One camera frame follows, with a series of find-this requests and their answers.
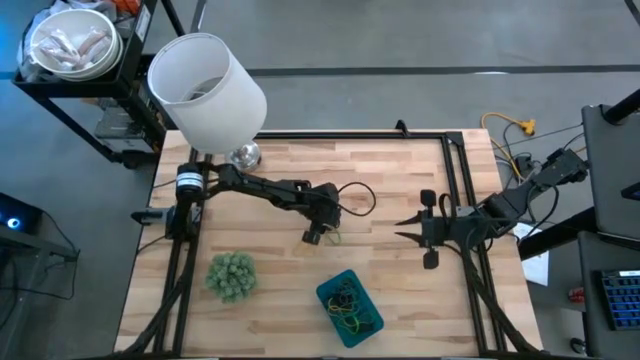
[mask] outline green spiky ball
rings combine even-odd
[[[205,285],[226,304],[249,297],[251,289],[256,286],[253,259],[239,251],[216,255],[209,265]]]

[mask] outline yellow extension cord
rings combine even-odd
[[[501,114],[501,113],[496,113],[496,112],[490,112],[490,113],[486,113],[484,115],[482,115],[482,118],[480,118],[480,126],[483,129],[487,128],[487,118],[491,117],[491,116],[495,116],[495,117],[499,117],[501,119],[504,119],[506,121],[512,122],[516,125],[518,125],[522,131],[525,133],[525,135],[527,136],[533,136],[535,134],[535,127],[536,127],[536,121],[534,119],[529,119],[529,120],[516,120],[513,119],[507,115]],[[513,158],[511,157],[511,155],[509,155],[508,152],[506,152],[504,150],[504,146],[500,145],[493,137],[489,136],[489,139],[491,139],[491,142],[498,147],[498,150],[500,150],[504,156],[507,158],[507,161],[509,161],[509,163],[511,164],[511,167],[513,168],[513,172],[516,174],[516,176],[519,179],[524,180],[523,176],[520,174],[520,171],[518,171],[518,168],[516,167],[516,163],[513,160]]]

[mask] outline white bowl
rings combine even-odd
[[[92,66],[91,72],[86,74],[80,74],[80,75],[77,75],[77,74],[71,74],[71,75],[56,74],[56,75],[59,78],[67,81],[78,82],[78,81],[92,80],[108,73],[109,71],[111,71],[111,69],[114,68],[114,66],[116,66],[116,64],[120,62],[120,60],[122,59],[122,54],[124,53],[124,44],[122,43],[122,38],[118,34],[116,34],[116,36],[118,38],[117,45],[116,45],[118,48],[118,51],[113,52],[112,55],[110,55],[111,58],[107,59],[107,61],[102,63],[100,66]]]
[[[58,68],[58,63],[54,60],[45,56],[42,51],[36,50],[35,46],[47,35],[47,29],[60,29],[64,31],[64,33],[69,37],[71,43],[79,47],[86,38],[89,31],[91,31],[92,27],[96,27],[98,29],[107,30],[107,35],[111,36],[111,45],[109,49],[105,53],[105,55],[98,61],[95,62],[90,67],[79,70],[60,70]],[[66,10],[63,12],[59,12],[54,14],[48,18],[46,18],[43,22],[38,25],[36,30],[33,32],[33,36],[31,37],[31,47],[34,49],[33,59],[43,68],[51,71],[56,75],[76,75],[82,76],[87,73],[91,73],[91,69],[97,66],[104,66],[105,62],[108,62],[109,59],[113,60],[114,53],[117,54],[119,49],[118,40],[117,40],[117,31],[113,26],[113,23],[104,15],[97,11],[86,10],[86,9],[73,9]]]

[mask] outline metal lamp base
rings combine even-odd
[[[262,152],[255,142],[243,145],[240,149],[227,153],[227,163],[233,164],[238,170],[248,173],[255,170],[262,161]]]

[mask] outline blue light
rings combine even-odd
[[[7,226],[9,227],[9,229],[17,229],[20,226],[20,220],[11,218],[7,220]]]

